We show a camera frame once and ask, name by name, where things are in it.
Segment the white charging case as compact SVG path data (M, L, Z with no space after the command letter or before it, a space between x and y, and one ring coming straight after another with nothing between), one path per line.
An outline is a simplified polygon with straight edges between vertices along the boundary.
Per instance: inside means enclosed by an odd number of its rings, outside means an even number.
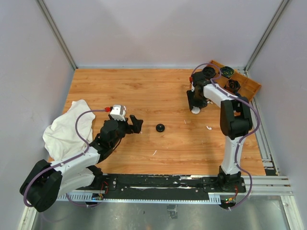
M195 115L199 114L200 111L201 111L201 110L200 110L200 108L198 108L198 107L193 107L192 110L191 110L191 112L192 112L193 114L195 114Z

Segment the black charging case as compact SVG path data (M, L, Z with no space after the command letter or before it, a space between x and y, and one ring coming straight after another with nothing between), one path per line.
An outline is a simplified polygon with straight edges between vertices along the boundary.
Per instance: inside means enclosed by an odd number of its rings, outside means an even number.
M157 124L155 129L157 132L164 132L165 126L163 124Z

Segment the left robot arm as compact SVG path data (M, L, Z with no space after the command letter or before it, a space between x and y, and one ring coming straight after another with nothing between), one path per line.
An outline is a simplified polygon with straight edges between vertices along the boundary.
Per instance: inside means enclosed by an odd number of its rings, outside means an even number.
M103 178L95 173L96 164L106 160L126 135L139 134L142 125L143 120L134 115L122 121L111 117L84 150L58 161L38 161L20 187L24 204L44 212L58 197L77 188L100 188Z

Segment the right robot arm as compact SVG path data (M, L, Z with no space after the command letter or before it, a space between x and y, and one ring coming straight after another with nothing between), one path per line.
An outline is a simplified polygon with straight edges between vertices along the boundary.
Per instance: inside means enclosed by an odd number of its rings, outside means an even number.
M220 108L220 129L225 136L225 152L213 184L227 192L240 184L241 180L243 144L253 126L248 99L228 93L202 71L193 73L189 80L191 89L187 91L187 97L193 114L199 114L208 101Z

